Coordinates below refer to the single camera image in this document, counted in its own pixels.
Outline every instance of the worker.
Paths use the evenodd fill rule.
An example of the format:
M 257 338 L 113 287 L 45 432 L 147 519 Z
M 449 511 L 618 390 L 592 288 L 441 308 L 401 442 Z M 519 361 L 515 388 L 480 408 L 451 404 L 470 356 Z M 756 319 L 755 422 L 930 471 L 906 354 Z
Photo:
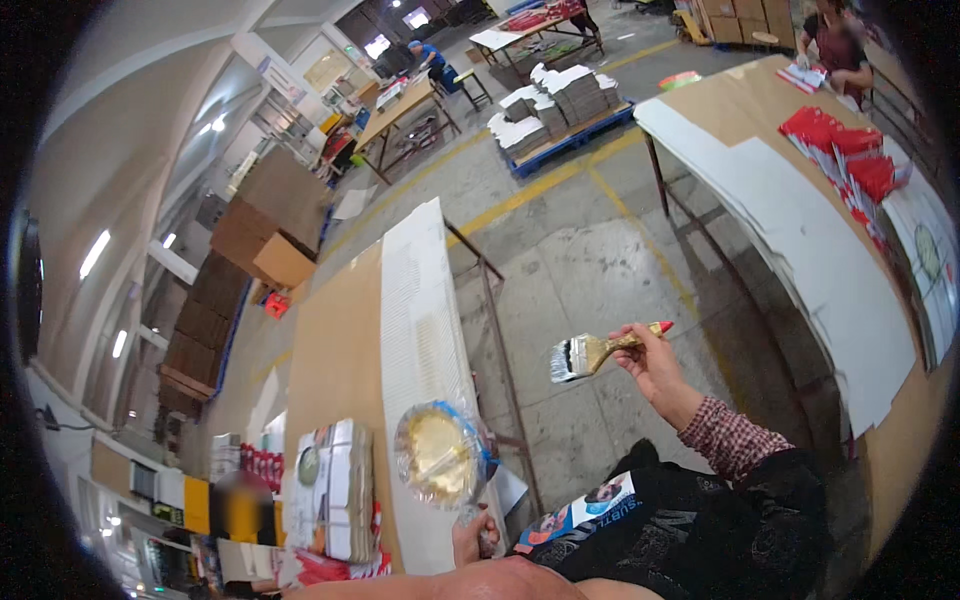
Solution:
M 699 394 L 684 381 L 670 343 L 647 325 L 624 325 L 611 338 L 628 333 L 643 346 L 613 357 L 646 398 L 638 400 L 649 401 L 715 475 L 661 462 L 642 440 L 607 476 L 610 483 L 538 519 L 506 558 L 481 559 L 480 534 L 499 540 L 492 517 L 482 513 L 453 526 L 452 571 L 319 584 L 288 597 L 806 597 L 828 541 L 826 496 L 811 456 Z M 585 510 L 587 498 L 607 503 L 602 514 Z
M 587 0 L 580 0 L 580 6 L 584 11 L 571 16 L 570 23 L 580 30 L 580 35 L 584 37 L 584 41 L 581 45 L 586 45 L 589 41 L 587 39 L 588 28 L 593 33 L 593 38 L 597 41 L 600 41 L 600 26 L 593 21 L 592 17 L 590 17 L 590 11 L 587 9 Z
M 816 13 L 807 18 L 797 38 L 797 64 L 801 68 L 810 66 L 806 51 L 814 40 L 830 85 L 838 95 L 849 96 L 860 108 L 864 90 L 874 86 L 874 71 L 863 45 L 844 18 L 843 0 L 817 0 Z
M 444 72 L 444 67 L 446 66 L 446 59 L 444 55 L 440 54 L 440 51 L 437 50 L 431 44 L 424 44 L 418 39 L 413 40 L 407 44 L 407 48 L 410 49 L 410 53 L 414 55 L 414 59 L 419 59 L 423 53 L 426 53 L 426 58 L 423 59 L 423 64 L 426 64 L 430 67 L 430 73 L 428 77 L 437 83 L 442 83 L 443 78 L 442 74 Z

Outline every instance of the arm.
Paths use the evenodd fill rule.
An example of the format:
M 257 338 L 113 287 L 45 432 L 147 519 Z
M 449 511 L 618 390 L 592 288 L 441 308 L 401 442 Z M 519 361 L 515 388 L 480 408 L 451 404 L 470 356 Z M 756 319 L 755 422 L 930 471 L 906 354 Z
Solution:
M 640 348 L 613 353 L 617 364 L 636 380 L 640 392 L 679 432 L 681 442 L 697 450 L 724 479 L 742 480 L 764 458 L 793 445 L 779 433 L 754 425 L 716 398 L 704 397 L 685 381 L 670 343 L 642 324 L 624 325 L 612 338 L 633 332 Z
M 734 483 L 766 457 L 794 447 L 781 434 L 754 425 L 711 396 L 703 399 L 693 420 L 677 437 L 703 454 L 718 475 Z

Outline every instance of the stool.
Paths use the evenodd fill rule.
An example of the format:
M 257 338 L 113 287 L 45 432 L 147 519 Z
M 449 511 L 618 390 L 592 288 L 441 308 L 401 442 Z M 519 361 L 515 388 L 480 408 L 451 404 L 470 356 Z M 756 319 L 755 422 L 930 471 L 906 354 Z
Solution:
M 754 39 L 754 58 L 756 58 L 756 48 L 757 46 L 766 46 L 769 51 L 774 46 L 780 44 L 780 38 L 774 36 L 773 34 L 768 34 L 766 32 L 753 32 L 750 34 L 750 37 Z
M 480 86 L 480 91 L 483 92 L 477 94 L 476 96 L 470 96 L 470 92 L 467 91 L 467 86 L 463 85 L 464 93 L 467 95 L 468 100 L 470 100 L 470 103 L 473 105 L 473 109 L 477 112 L 480 112 L 480 106 L 477 103 L 486 98 L 490 101 L 490 104 L 493 104 L 493 98 L 491 98 L 490 93 L 487 92 L 487 89 L 483 86 L 483 84 L 480 83 L 480 78 L 477 77 L 476 73 L 473 72 L 473 69 L 464 72 L 463 75 L 458 75 L 456 78 L 454 78 L 453 82 L 455 84 L 462 84 L 468 77 L 472 77 L 473 80 L 477 82 L 477 85 Z

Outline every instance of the ceiling light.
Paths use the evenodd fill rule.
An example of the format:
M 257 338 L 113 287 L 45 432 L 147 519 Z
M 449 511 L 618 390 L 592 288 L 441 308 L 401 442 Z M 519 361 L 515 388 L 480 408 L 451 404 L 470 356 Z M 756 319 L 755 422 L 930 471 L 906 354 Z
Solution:
M 100 253 L 107 247 L 108 241 L 110 241 L 110 232 L 104 229 L 97 241 L 93 243 L 93 248 L 90 249 L 90 254 L 84 259 L 84 264 L 80 266 L 80 279 L 90 275 L 90 270 L 93 269 L 94 263 L 100 258 Z
M 120 352 L 123 351 L 123 343 L 127 341 L 127 332 L 120 329 L 117 333 L 117 341 L 113 343 L 113 358 L 120 358 Z

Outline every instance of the window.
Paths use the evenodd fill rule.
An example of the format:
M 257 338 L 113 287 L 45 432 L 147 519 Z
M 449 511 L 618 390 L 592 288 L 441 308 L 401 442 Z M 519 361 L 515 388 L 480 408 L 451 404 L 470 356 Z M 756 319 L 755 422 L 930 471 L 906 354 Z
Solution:
M 403 22 L 410 29 L 417 29 L 430 22 L 430 15 L 426 13 L 423 7 L 418 7 L 415 11 L 403 17 Z
M 390 47 L 390 40 L 380 34 L 372 42 L 364 46 L 364 50 L 370 55 L 371 59 L 376 60 L 383 51 Z

